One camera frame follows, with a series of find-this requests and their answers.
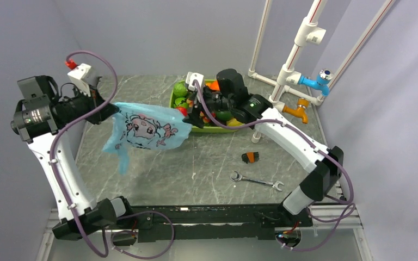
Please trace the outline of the blue plastic bag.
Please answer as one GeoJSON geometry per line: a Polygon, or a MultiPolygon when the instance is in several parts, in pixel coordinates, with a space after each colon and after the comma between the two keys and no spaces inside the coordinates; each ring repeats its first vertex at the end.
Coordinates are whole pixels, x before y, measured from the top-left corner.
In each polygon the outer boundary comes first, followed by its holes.
{"type": "Polygon", "coordinates": [[[192,125],[183,122],[184,115],[175,108],[152,104],[115,102],[119,111],[112,116],[112,134],[102,150],[118,156],[118,173],[127,173],[128,148],[171,150],[189,137],[192,125]]]}

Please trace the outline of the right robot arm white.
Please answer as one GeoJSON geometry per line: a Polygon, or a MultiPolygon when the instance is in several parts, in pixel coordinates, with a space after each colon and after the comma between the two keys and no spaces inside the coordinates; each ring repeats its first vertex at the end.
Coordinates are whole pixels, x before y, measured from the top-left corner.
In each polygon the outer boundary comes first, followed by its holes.
{"type": "Polygon", "coordinates": [[[268,99],[251,94],[235,69],[220,71],[216,80],[219,91],[213,92],[205,86],[202,74],[187,73],[185,84],[192,92],[193,105],[184,122],[203,128],[200,114],[213,120],[215,111],[229,111],[243,128],[260,132],[293,156],[308,175],[281,202],[278,218],[285,226],[294,224],[299,213],[312,203],[323,200],[343,174],[342,150],[338,147],[329,149],[312,140],[286,120],[268,99]]]}

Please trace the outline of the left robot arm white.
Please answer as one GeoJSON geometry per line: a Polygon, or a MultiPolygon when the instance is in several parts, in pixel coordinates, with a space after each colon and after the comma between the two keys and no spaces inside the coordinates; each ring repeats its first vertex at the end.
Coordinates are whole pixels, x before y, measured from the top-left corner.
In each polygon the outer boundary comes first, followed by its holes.
{"type": "Polygon", "coordinates": [[[118,107],[110,103],[97,109],[104,102],[96,87],[98,83],[96,77],[86,94],[79,85],[74,85],[75,95],[69,98],[61,97],[50,76],[33,76],[17,82],[23,99],[17,103],[11,128],[33,152],[49,181],[59,218],[52,232],[61,240],[76,241],[83,233],[89,235],[110,225],[128,228],[135,219],[123,196],[97,202],[88,193],[70,153],[69,138],[61,133],[84,114],[89,115],[88,122],[97,125],[118,112],[118,107]]]}

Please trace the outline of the red fake apple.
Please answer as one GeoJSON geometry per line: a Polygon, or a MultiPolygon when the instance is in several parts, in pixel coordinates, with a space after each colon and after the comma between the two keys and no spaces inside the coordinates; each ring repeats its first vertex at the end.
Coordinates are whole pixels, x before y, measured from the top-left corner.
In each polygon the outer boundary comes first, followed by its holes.
{"type": "Polygon", "coordinates": [[[185,108],[185,107],[181,107],[181,106],[178,106],[178,107],[176,107],[176,109],[177,109],[178,111],[180,111],[184,117],[188,116],[188,111],[187,111],[187,108],[185,108]]]}

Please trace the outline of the green fake avocado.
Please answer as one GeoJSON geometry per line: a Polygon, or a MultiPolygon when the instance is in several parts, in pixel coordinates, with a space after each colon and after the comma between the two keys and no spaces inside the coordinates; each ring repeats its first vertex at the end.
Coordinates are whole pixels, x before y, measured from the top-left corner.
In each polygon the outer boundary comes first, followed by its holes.
{"type": "Polygon", "coordinates": [[[229,111],[216,111],[216,118],[218,121],[230,121],[233,115],[229,111]]]}

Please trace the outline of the orange fake orange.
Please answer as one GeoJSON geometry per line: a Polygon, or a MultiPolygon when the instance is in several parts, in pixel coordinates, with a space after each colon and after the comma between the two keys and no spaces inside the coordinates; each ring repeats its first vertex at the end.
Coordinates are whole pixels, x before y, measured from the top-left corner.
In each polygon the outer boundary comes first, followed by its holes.
{"type": "Polygon", "coordinates": [[[214,81],[208,85],[208,87],[213,91],[220,91],[219,85],[217,81],[214,81]]]}

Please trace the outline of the yellow fake fruit front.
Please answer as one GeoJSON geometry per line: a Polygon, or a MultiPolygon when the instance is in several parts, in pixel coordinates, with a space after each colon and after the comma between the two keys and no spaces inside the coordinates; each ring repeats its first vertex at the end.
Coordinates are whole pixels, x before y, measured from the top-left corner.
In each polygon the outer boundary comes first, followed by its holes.
{"type": "Polygon", "coordinates": [[[226,125],[227,125],[228,127],[238,127],[238,126],[243,125],[243,123],[241,123],[241,122],[237,121],[235,118],[232,118],[231,120],[228,120],[228,121],[226,122],[226,125]]]}

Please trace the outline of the green plastic fruit basket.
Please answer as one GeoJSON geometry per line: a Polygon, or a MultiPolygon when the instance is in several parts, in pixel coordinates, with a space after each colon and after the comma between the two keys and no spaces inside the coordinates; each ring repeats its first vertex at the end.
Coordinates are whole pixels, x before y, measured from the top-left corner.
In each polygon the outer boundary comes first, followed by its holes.
{"type": "MultiPolygon", "coordinates": [[[[173,84],[173,90],[171,92],[170,98],[169,98],[169,107],[176,108],[177,103],[176,100],[181,100],[181,97],[175,94],[175,90],[177,90],[177,86],[182,86],[185,84],[185,80],[177,81],[173,84]]],[[[204,128],[198,128],[196,126],[192,127],[191,132],[192,133],[233,133],[236,132],[237,129],[225,129],[221,128],[215,125],[205,126],[204,128]]]]}

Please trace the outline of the orange black hex key set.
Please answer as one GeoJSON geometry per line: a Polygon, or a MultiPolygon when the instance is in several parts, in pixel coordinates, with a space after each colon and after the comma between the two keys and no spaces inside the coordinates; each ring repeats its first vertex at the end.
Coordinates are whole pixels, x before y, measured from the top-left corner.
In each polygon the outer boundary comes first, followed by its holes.
{"type": "Polygon", "coordinates": [[[241,159],[246,164],[255,163],[259,161],[260,155],[258,152],[246,152],[241,155],[241,159]]]}

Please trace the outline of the silver open-end wrench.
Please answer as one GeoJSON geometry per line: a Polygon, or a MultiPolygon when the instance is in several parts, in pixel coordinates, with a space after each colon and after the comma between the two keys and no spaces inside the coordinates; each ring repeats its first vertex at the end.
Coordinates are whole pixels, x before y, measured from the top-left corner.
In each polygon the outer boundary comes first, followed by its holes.
{"type": "Polygon", "coordinates": [[[233,182],[241,182],[241,181],[250,182],[250,183],[254,183],[254,184],[259,184],[259,185],[264,185],[264,186],[267,186],[267,187],[271,187],[276,191],[282,191],[282,188],[284,186],[284,183],[281,182],[281,181],[275,181],[275,182],[262,181],[262,180],[259,180],[259,179],[250,178],[250,177],[247,177],[245,175],[242,175],[238,171],[234,171],[234,174],[231,175],[229,178],[233,182]]]}

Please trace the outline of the orange faucet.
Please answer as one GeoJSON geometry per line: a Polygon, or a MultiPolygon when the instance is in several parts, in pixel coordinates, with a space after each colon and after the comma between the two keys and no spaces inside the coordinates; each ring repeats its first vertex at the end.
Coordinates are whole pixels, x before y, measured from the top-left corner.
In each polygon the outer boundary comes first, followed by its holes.
{"type": "Polygon", "coordinates": [[[284,105],[282,112],[290,114],[294,117],[301,119],[303,124],[308,124],[308,116],[306,114],[306,109],[309,106],[310,102],[304,98],[299,98],[297,101],[297,106],[295,109],[290,108],[284,105]]]}

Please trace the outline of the blue faucet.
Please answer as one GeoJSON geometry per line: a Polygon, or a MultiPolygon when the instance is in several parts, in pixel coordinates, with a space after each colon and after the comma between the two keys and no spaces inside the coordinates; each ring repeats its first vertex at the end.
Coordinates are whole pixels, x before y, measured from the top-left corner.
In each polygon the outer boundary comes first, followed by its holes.
{"type": "Polygon", "coordinates": [[[305,85],[309,88],[318,90],[321,92],[321,95],[326,97],[329,95],[330,90],[328,84],[334,78],[334,74],[328,69],[321,69],[315,80],[307,79],[304,76],[299,78],[298,84],[305,85]]]}

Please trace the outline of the white PVC pipe frame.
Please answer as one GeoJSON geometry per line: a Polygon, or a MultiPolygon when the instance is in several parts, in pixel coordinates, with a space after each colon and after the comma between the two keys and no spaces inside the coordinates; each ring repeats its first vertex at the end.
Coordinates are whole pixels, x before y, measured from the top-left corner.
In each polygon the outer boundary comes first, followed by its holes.
{"type": "MultiPolygon", "coordinates": [[[[271,1],[265,1],[254,53],[250,67],[248,69],[248,76],[252,79],[256,79],[274,86],[273,93],[268,99],[276,106],[278,110],[282,110],[285,105],[283,102],[279,101],[279,98],[283,93],[290,93],[299,98],[304,98],[316,106],[320,106],[325,100],[325,97],[321,95],[320,91],[309,88],[305,85],[298,84],[299,78],[304,75],[295,70],[295,65],[307,44],[319,45],[322,42],[326,30],[318,26],[318,20],[326,3],[327,1],[313,1],[308,14],[303,18],[298,28],[294,38],[293,47],[291,48],[285,63],[282,65],[278,77],[276,80],[273,80],[262,76],[255,71],[260,47],[262,45],[263,36],[265,34],[266,23],[268,21],[270,9],[272,6],[271,1]]],[[[329,90],[331,90],[333,86],[339,81],[347,67],[351,64],[353,59],[357,56],[357,54],[363,48],[364,44],[367,42],[372,33],[375,31],[375,29],[378,27],[385,15],[390,11],[395,3],[396,1],[384,1],[383,5],[374,15],[374,18],[371,20],[366,29],[362,32],[360,38],[349,51],[342,64],[338,67],[334,78],[328,84],[329,90]]]]}

